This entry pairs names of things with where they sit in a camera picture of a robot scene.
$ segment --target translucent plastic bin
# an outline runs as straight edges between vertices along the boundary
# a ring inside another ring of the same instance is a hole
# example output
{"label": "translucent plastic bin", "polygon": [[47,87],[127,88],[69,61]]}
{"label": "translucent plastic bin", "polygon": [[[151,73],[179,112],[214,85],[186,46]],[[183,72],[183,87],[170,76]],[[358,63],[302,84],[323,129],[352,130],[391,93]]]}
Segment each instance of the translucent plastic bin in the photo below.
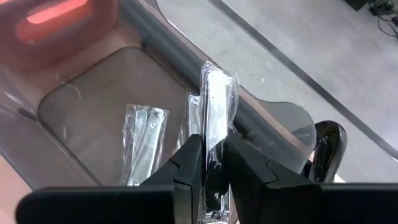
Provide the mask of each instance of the translucent plastic bin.
{"label": "translucent plastic bin", "polygon": [[[1,2],[0,152],[30,188],[119,185],[127,104],[170,111],[162,163],[172,155],[210,58],[155,1]],[[309,115],[239,94],[242,137],[300,172],[315,142]]]}

